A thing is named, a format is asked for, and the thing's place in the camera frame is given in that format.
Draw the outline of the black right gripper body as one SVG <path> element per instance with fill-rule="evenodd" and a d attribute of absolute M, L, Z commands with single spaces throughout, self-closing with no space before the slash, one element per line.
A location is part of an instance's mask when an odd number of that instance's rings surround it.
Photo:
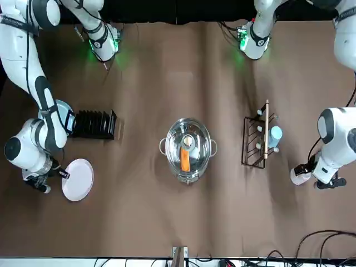
<path fill-rule="evenodd" d="M 60 174 L 62 170 L 63 169 L 61 164 L 56 159 L 52 159 L 52 165 L 49 174 Z"/>

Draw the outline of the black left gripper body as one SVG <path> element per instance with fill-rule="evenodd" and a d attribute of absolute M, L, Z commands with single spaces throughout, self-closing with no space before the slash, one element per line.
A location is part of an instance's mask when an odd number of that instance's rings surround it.
<path fill-rule="evenodd" d="M 294 168 L 295 175 L 308 174 L 315 169 L 315 164 L 300 164 Z"/>

